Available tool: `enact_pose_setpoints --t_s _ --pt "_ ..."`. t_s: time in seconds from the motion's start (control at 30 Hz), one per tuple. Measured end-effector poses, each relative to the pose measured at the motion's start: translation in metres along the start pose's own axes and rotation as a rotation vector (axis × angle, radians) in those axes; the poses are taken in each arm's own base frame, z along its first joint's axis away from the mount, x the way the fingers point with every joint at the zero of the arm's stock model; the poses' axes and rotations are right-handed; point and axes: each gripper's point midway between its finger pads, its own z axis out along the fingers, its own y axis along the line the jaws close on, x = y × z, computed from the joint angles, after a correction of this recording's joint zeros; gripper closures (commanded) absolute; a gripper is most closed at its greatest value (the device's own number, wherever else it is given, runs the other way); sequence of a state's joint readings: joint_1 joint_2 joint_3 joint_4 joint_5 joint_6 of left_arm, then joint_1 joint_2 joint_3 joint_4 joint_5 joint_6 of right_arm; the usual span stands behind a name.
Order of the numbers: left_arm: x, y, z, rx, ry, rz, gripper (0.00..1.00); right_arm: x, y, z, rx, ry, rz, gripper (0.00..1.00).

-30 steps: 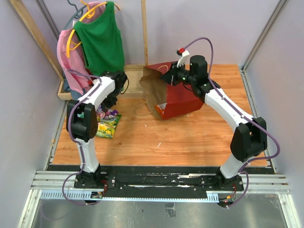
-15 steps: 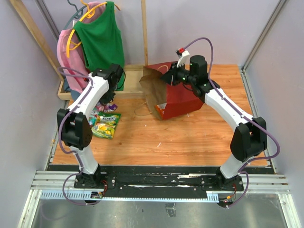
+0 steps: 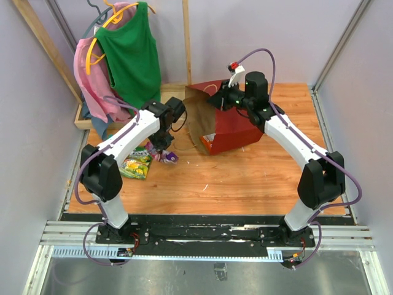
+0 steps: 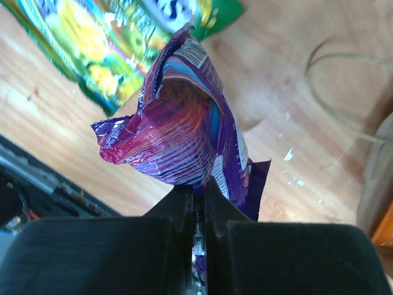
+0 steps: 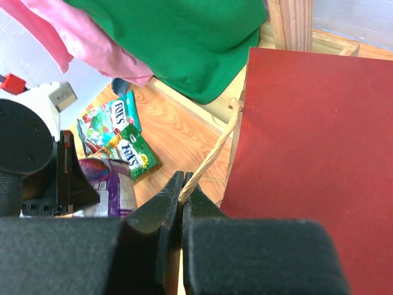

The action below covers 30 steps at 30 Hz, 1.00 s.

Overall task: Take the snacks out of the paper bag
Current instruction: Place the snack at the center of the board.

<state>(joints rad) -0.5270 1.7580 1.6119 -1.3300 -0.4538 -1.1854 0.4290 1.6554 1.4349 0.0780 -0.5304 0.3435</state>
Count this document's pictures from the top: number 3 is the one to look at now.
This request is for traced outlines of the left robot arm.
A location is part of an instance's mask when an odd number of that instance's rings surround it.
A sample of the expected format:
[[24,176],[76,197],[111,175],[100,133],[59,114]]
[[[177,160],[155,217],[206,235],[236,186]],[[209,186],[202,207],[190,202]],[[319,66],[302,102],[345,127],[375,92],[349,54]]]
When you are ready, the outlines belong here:
[[88,144],[82,149],[77,182],[91,193],[91,203],[98,205],[103,215],[97,242],[129,243],[139,235],[120,197],[123,180],[119,168],[145,140],[158,152],[170,147],[174,139],[171,127],[183,113],[185,105],[178,98],[166,103],[150,100],[115,135],[98,146]]

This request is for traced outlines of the green Fox's candy packet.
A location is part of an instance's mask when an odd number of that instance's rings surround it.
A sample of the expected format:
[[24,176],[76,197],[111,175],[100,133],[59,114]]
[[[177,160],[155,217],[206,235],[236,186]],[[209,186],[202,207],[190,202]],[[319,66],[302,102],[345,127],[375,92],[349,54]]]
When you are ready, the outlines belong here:
[[120,174],[130,179],[145,180],[152,160],[146,148],[137,147],[119,166]]

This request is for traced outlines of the red brown paper bag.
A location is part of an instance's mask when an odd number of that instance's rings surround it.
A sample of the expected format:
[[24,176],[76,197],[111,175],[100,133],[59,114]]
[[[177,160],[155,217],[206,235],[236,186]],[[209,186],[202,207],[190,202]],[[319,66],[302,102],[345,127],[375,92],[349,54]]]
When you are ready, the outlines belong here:
[[[207,99],[218,91],[220,85],[221,81],[215,80],[185,86],[185,126],[192,140],[191,147],[205,155],[217,155],[239,149],[258,142],[263,135],[263,132],[247,118],[240,116],[235,108],[220,111],[207,102]],[[216,133],[216,136],[212,154],[209,154],[200,137],[211,133]]]

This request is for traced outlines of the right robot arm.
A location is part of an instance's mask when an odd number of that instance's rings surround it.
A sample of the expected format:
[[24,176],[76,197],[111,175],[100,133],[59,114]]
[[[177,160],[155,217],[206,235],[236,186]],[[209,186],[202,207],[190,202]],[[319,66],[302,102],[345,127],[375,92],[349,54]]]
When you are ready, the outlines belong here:
[[299,200],[278,227],[279,241],[291,246],[299,241],[319,212],[345,192],[344,158],[339,152],[328,152],[302,133],[272,102],[273,87],[264,73],[253,71],[246,74],[243,90],[230,80],[222,81],[208,103],[220,111],[232,108],[246,111],[251,124],[274,139],[300,167]]

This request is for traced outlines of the purple Fox's candy packet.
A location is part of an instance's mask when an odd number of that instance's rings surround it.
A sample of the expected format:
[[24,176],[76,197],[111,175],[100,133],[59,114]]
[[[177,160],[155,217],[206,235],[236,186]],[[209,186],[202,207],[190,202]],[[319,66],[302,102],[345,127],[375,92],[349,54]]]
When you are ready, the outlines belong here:
[[147,142],[144,147],[147,149],[150,156],[157,162],[176,164],[179,160],[174,152],[169,152],[167,150],[159,151],[151,142]]

